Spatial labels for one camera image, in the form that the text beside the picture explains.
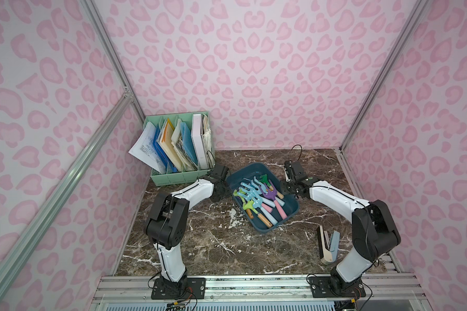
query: metal frame post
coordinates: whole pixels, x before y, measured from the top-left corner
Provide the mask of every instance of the metal frame post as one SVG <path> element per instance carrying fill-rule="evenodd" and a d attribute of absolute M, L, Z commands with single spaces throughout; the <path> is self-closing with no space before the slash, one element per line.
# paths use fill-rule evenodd
<path fill-rule="evenodd" d="M 107 138 L 133 101 L 132 96 L 124 95 L 93 134 L 87 145 L 71 165 L 50 197 L 35 215 L 31 223 L 0 262 L 0 301 L 29 260 L 38 243 L 52 225 L 61 208 L 68 201 L 83 174 L 105 144 Z"/>
<path fill-rule="evenodd" d="M 92 22 L 92 26 L 95 32 L 97 33 L 97 36 L 99 37 L 102 47 L 104 48 L 104 51 L 106 52 L 107 57 L 109 58 L 112 67 L 114 68 L 114 72 L 118 76 L 119 82 L 125 90 L 125 93 L 130 96 L 134 95 L 135 91 L 133 90 L 130 84 L 130 81 L 128 79 L 128 76 L 126 75 L 121 60 L 119 59 L 118 54 L 116 53 L 116 49 L 112 45 L 111 38 L 107 33 L 104 21 L 100 16 L 99 9 L 97 9 L 97 6 L 93 2 L 93 0 L 80 0 L 80 2 L 83 8 L 85 9 L 85 12 L 87 13 L 88 19 Z M 143 121 L 145 120 L 145 114 L 143 113 L 142 107 L 138 102 L 138 99 L 136 98 L 136 96 L 134 97 L 135 101 L 132 104 L 135 106 L 137 115 L 143 123 Z"/>
<path fill-rule="evenodd" d="M 398 35 L 398 38 L 396 39 L 394 45 L 391 48 L 391 52 L 387 56 L 382 68 L 380 68 L 377 78 L 375 79 L 374 83 L 372 84 L 372 87 L 368 91 L 368 94 L 365 97 L 365 100 L 363 101 L 360 110 L 356 114 L 355 119 L 351 123 L 349 131 L 346 133 L 346 136 L 342 140 L 342 144 L 340 146 L 342 152 L 344 152 L 346 148 L 348 148 L 351 144 L 353 137 L 355 136 L 356 132 L 358 131 L 358 128 L 360 127 L 361 122 L 367 115 L 368 110 L 372 107 L 375 96 L 379 92 L 382 85 L 384 85 L 387 76 L 391 72 L 396 61 L 399 59 L 401 52 L 403 51 L 411 36 L 417 29 L 417 26 L 422 21 L 425 13 L 427 12 L 427 9 L 430 7 L 431 2 L 432 0 L 417 0 L 417 2 L 415 3 L 410 15 L 408 16 L 408 19 L 405 22 L 405 25 L 403 25 L 403 28 Z"/>

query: wooden handle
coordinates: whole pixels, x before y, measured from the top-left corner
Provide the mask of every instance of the wooden handle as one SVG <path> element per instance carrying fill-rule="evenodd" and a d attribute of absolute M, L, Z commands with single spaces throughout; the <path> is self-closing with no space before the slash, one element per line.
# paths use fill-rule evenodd
<path fill-rule="evenodd" d="M 268 219 L 266 219 L 265 216 L 261 215 L 261 213 L 258 214 L 258 218 L 261 219 L 261 220 L 264 222 L 264 224 L 266 224 L 266 226 L 267 226 L 268 228 L 273 227 L 273 225 L 271 224 L 271 222 L 268 221 Z"/>
<path fill-rule="evenodd" d="M 248 214 L 248 216 L 249 216 L 250 219 L 253 219 L 253 218 L 254 218 L 254 216 L 252 215 L 252 212 L 251 212 L 251 209 L 250 209 L 250 208 L 246 209 L 245 212 Z"/>

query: blue plastic tray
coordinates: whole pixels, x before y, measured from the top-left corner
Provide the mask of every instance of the blue plastic tray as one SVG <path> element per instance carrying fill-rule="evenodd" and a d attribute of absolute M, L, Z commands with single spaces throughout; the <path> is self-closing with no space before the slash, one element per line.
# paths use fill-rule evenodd
<path fill-rule="evenodd" d="M 232 190 L 233 192 L 235 189 L 238 189 L 238 187 L 241 186 L 241 182 L 243 181 L 243 178 L 252 179 L 253 177 L 256 177 L 259 179 L 259 177 L 264 174 L 268 175 L 268 179 L 271 180 L 275 188 L 277 188 L 277 190 L 280 191 L 280 181 L 262 163 L 253 163 L 253 164 L 247 165 L 243 169 L 240 169 L 236 171 L 235 173 L 232 173 L 232 175 L 229 175 L 226 179 L 226 182 L 228 182 L 228 184 L 230 185 L 230 190 Z M 252 213 L 255 216 L 254 219 L 250 219 L 248 214 L 242 208 L 242 201 L 240 200 L 240 198 L 233 196 L 233 195 L 232 197 L 234 201 L 237 203 L 237 205 L 239 206 L 239 208 L 241 209 L 241 213 L 243 213 L 244 216 L 252 223 L 252 225 L 255 227 L 256 230 L 262 233 L 267 233 L 269 231 L 274 230 L 276 227 L 283 224 L 289 218 L 292 218 L 292 216 L 294 216 L 299 211 L 299 202 L 296 201 L 296 199 L 294 198 L 294 195 L 284 196 L 283 200 L 285 202 L 285 205 L 282 208 L 284 209 L 284 212 L 287 214 L 287 218 L 282 220 L 282 217 L 278 213 L 277 209 L 274 208 L 273 211 L 271 212 L 271 215 L 278 221 L 278 224 L 274 225 L 271 228 L 268 228 L 254 213 Z"/>

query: blue folder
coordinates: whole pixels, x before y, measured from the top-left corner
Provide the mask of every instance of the blue folder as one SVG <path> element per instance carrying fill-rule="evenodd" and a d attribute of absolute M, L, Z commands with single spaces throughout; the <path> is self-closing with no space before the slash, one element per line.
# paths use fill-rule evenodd
<path fill-rule="evenodd" d="M 192 134 L 185 122 L 180 124 L 180 130 L 182 131 L 183 148 L 189 158 L 197 165 L 197 155 L 194 149 L 194 144 L 192 143 Z"/>
<path fill-rule="evenodd" d="M 171 171 L 176 173 L 176 172 L 178 172 L 177 168 L 173 165 L 171 160 L 168 158 L 168 156 L 164 152 L 163 148 L 161 148 L 161 146 L 159 146 L 159 143 L 158 143 L 157 140 L 159 139 L 159 134 L 160 133 L 161 133 L 161 129 L 158 126 L 156 126 L 156 133 L 154 134 L 154 139 L 152 140 L 152 145 L 156 149 L 157 155 L 163 161 L 164 165 L 166 165 L 167 167 L 169 166 L 171 168 Z"/>

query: aluminum frame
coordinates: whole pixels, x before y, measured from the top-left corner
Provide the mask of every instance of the aluminum frame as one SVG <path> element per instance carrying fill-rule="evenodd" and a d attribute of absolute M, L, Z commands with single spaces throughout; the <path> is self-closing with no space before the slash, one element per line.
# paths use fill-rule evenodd
<path fill-rule="evenodd" d="M 54 222 L 61 208 L 68 201 L 73 190 L 75 190 L 126 109 L 134 101 L 134 97 L 131 95 L 123 95 L 119 99 L 116 106 L 111 110 L 97 131 L 95 131 L 50 197 L 43 203 L 6 258 L 0 262 L 0 301 L 29 260 L 43 235 Z"/>
<path fill-rule="evenodd" d="M 205 302 L 338 301 L 349 298 L 313 298 L 306 274 L 298 275 L 206 275 Z M 150 302 L 150 277 L 102 277 L 93 305 Z M 427 297 L 413 273 L 363 274 L 362 280 L 374 292 L 371 300 L 414 300 Z M 152 300 L 152 302 L 171 302 Z"/>
<path fill-rule="evenodd" d="M 106 55 L 109 59 L 109 61 L 112 64 L 112 67 L 114 68 L 114 73 L 116 73 L 119 82 L 121 86 L 124 88 L 125 93 L 127 95 L 134 95 L 135 91 L 133 90 L 131 83 L 128 79 L 128 76 L 126 75 L 125 69 L 123 68 L 122 62 L 118 57 L 118 54 L 116 53 L 116 49 L 112 45 L 111 38 L 109 37 L 109 34 L 107 33 L 106 27 L 104 25 L 104 21 L 102 20 L 102 17 L 99 13 L 99 9 L 97 8 L 97 5 L 93 2 L 93 0 L 80 0 L 83 8 L 85 9 L 85 12 L 87 14 L 88 19 L 92 23 L 92 26 L 97 33 L 97 37 L 99 37 L 99 41 L 102 44 L 102 47 L 104 48 L 104 51 L 106 52 Z M 132 104 L 135 107 L 135 110 L 137 112 L 138 117 L 140 118 L 140 121 L 145 121 L 145 114 L 143 113 L 142 106 L 138 102 L 138 99 L 135 96 L 135 101 L 132 102 Z"/>
<path fill-rule="evenodd" d="M 389 76 L 389 73 L 394 67 L 394 64 L 399 59 L 401 52 L 403 51 L 411 36 L 417 29 L 418 24 L 422 21 L 424 14 L 426 14 L 427 8 L 430 6 L 431 3 L 432 0 L 417 0 L 417 2 L 415 3 L 410 15 L 408 16 L 408 19 L 405 22 L 405 25 L 403 25 L 403 28 L 398 35 L 398 38 L 396 39 L 394 45 L 391 48 L 391 52 L 387 56 L 384 65 L 380 68 L 377 78 L 375 79 L 374 83 L 372 84 L 372 87 L 368 91 L 368 94 L 365 97 L 363 104 L 360 107 L 360 110 L 356 114 L 355 119 L 351 123 L 351 126 L 349 127 L 346 136 L 342 140 L 342 144 L 340 146 L 340 149 L 342 151 L 346 150 L 346 148 L 348 148 L 351 144 L 353 137 L 355 136 L 356 132 L 358 131 L 358 128 L 360 127 L 361 122 L 365 118 L 367 112 L 372 107 L 375 96 L 379 92 L 382 85 L 384 85 L 384 82 Z"/>

